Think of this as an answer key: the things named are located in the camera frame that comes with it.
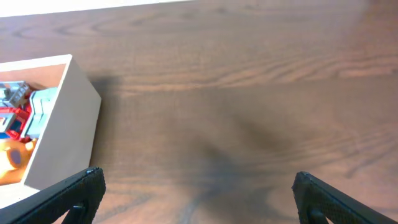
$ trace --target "cardboard box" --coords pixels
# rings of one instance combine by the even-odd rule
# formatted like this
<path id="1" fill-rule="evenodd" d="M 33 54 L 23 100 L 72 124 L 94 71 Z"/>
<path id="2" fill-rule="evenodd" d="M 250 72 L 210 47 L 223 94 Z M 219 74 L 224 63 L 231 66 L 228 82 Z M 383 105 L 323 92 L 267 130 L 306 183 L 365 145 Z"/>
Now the cardboard box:
<path id="1" fill-rule="evenodd" d="M 19 183 L 0 186 L 0 208 L 88 167 L 101 98 L 72 55 L 0 63 L 0 82 L 58 87 L 50 115 Z"/>

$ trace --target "brown wooden surface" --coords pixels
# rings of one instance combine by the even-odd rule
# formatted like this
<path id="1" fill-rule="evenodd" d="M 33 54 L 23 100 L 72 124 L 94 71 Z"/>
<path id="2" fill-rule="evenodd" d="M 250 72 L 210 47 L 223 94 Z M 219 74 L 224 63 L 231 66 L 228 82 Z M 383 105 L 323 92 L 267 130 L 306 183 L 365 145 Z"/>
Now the brown wooden surface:
<path id="1" fill-rule="evenodd" d="M 297 223 L 307 170 L 398 219 L 398 2 L 193 1 L 0 19 L 103 98 L 95 223 Z"/>

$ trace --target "yellow toy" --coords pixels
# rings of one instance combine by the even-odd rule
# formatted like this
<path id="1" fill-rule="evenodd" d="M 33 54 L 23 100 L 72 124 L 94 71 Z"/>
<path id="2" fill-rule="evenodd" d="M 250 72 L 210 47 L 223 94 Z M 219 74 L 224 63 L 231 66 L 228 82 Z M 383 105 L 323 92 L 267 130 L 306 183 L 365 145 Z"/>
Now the yellow toy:
<path id="1" fill-rule="evenodd" d="M 0 142 L 0 185 L 21 181 L 37 139 L 22 143 L 16 140 Z"/>

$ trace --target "wood grain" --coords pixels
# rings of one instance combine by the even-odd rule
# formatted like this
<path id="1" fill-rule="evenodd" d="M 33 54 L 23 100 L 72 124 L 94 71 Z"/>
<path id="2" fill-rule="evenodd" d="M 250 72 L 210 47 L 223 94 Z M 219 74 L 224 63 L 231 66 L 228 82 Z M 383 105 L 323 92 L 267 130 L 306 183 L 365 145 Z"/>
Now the wood grain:
<path id="1" fill-rule="evenodd" d="M 398 220 L 398 3 L 192 1 L 0 19 L 103 98 L 95 223 L 297 223 L 307 170 Z"/>

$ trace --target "black object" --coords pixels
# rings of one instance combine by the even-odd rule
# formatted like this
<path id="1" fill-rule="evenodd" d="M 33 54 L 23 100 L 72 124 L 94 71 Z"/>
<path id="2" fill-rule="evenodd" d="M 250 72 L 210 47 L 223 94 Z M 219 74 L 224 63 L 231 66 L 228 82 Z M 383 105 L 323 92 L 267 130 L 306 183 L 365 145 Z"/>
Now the black object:
<path id="1" fill-rule="evenodd" d="M 20 202 L 0 209 L 0 223 L 91 223 L 105 194 L 102 169 L 89 167 Z"/>
<path id="2" fill-rule="evenodd" d="M 293 184 L 300 223 L 390 224 L 394 220 L 374 211 L 308 172 L 299 172 Z"/>

